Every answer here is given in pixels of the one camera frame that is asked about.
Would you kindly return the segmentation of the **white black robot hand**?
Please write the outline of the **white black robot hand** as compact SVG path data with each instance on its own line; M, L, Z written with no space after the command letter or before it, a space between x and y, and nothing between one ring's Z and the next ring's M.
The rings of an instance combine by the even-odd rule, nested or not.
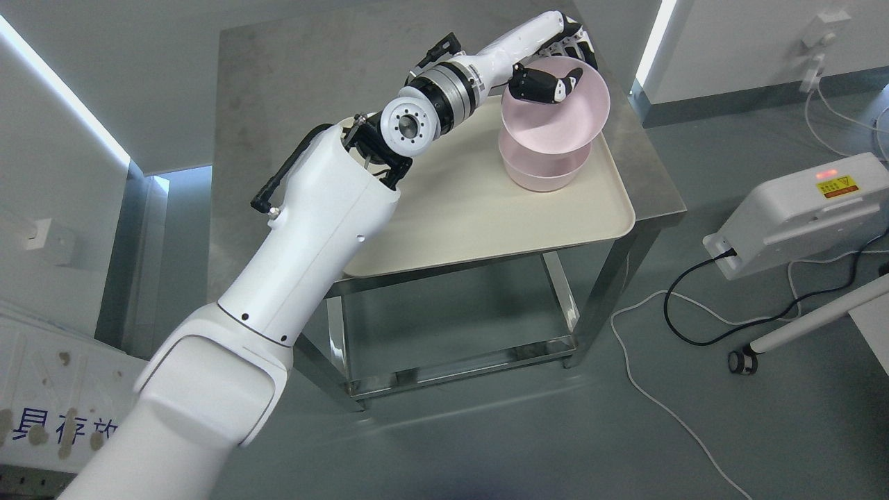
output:
M547 10L527 20L478 53L467 55L465 61L479 73L485 85L483 96L489 95L491 88L505 86L514 99L555 104L574 91L584 70L571 69L564 76L555 76L529 67L530 61L554 56L580 60L598 69L584 25L561 10Z

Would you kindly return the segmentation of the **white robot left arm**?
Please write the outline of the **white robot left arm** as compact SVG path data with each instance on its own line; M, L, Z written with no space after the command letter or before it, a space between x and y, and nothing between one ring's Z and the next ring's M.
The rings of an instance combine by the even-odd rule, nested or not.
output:
M309 317L393 215L413 158L530 54L508 55L498 42L475 55L436 47L382 111L309 132L251 202L269 216L266 240L153 355L133 410L61 498L209 497L226 460L280 401Z

